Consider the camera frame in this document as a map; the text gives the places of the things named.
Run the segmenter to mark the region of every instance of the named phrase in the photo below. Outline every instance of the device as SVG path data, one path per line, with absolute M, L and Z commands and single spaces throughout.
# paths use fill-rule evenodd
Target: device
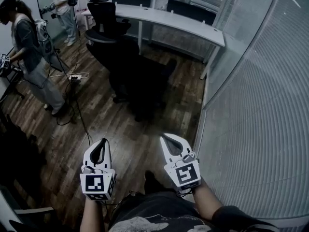
M 177 135 L 164 133 L 160 142 L 167 163 L 164 169 L 176 185 L 176 190 L 199 186 L 199 160 L 188 141 Z
M 116 181 L 107 139 L 96 141 L 85 151 L 82 172 L 80 178 L 84 195 L 101 204 L 112 198 Z
M 12 71 L 11 60 L 3 53 L 0 56 L 0 77 L 7 77 Z

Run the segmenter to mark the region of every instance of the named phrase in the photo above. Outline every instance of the dark wood floor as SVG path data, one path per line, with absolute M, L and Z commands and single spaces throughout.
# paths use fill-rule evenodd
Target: dark wood floor
M 204 81 L 199 79 L 203 64 L 144 44 L 142 51 L 146 57 L 163 64 L 174 58 L 178 64 L 165 93 L 166 108 L 157 110 L 151 121 L 137 123 L 126 103 L 113 103 L 109 72 L 87 51 L 85 43 L 82 35 L 80 54 L 79 42 L 70 48 L 63 43 L 57 46 L 70 70 L 78 56 L 75 73 L 90 73 L 90 77 L 83 79 L 76 88 L 76 93 L 93 142 L 103 137 L 110 142 L 112 165 L 117 173 L 114 203 L 121 201 L 130 190 L 143 192 L 143 174 L 147 169 L 154 171 L 162 183 L 170 185 L 163 168 L 165 161 L 159 135 L 162 132 L 175 133 L 194 143 L 204 91 Z M 66 78 L 53 77 L 52 80 L 65 95 Z M 76 104 L 72 103 L 76 111 L 73 122 L 59 126 L 31 94 L 26 82 L 19 84 L 17 89 L 26 98 L 21 100 L 15 94 L 9 94 L 1 104 L 2 109 L 28 136 L 37 136 L 39 151 L 45 154 L 47 164 L 40 173 L 42 198 L 28 195 L 17 181 L 14 186 L 31 208 L 52 206 L 64 224 L 77 228 L 84 208 L 79 173 L 83 154 L 89 145 Z M 59 122 L 66 122 L 69 114 L 70 111 Z

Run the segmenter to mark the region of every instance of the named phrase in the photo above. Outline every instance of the ponytail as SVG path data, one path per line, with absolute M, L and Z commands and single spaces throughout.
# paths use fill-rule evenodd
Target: ponytail
M 26 15 L 30 19 L 30 21 L 32 22 L 31 26 L 36 34 L 37 28 L 35 26 L 35 21 L 33 20 L 33 17 L 31 15 L 31 9 L 22 0 L 16 0 L 16 11 L 18 13 Z

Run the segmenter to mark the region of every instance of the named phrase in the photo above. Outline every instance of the table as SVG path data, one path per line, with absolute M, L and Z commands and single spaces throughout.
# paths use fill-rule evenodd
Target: table
M 83 12 L 82 15 L 84 16 L 86 29 L 88 30 L 89 29 L 88 18 L 91 16 L 91 13 L 89 10 L 87 10 Z M 158 24 L 160 26 L 181 30 L 183 32 L 195 35 L 215 45 L 216 47 L 212 52 L 211 57 L 209 58 L 208 63 L 200 77 L 201 79 L 205 78 L 207 71 L 209 70 L 212 62 L 217 56 L 220 48 L 225 47 L 223 34 L 220 30 L 217 30 L 212 26 L 188 18 L 186 16 L 174 14 L 173 11 L 167 12 L 152 8 L 117 4 L 116 16 L 121 18 L 135 19 L 139 21 L 138 44 L 140 49 L 142 41 L 143 22 Z
M 0 222 L 5 227 L 7 231 L 16 231 L 11 225 L 9 220 L 22 223 L 15 211 L 10 207 L 10 205 L 5 200 L 2 192 L 0 191 Z

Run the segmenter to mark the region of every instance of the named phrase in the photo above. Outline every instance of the gray pants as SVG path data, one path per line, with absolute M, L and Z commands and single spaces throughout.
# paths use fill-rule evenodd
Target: gray pants
M 57 17 L 61 26 L 66 30 L 68 34 L 68 40 L 75 41 L 76 30 L 75 30 L 75 22 L 72 16 L 72 9 L 70 8 L 68 12 L 66 12 L 63 15 L 58 15 Z
M 55 84 L 50 80 L 50 77 L 46 80 L 45 63 L 45 60 L 42 59 L 30 73 L 26 73 L 25 68 L 22 68 L 24 78 L 28 80 L 31 92 L 39 101 L 51 105 L 55 110 L 59 110 L 65 101 Z

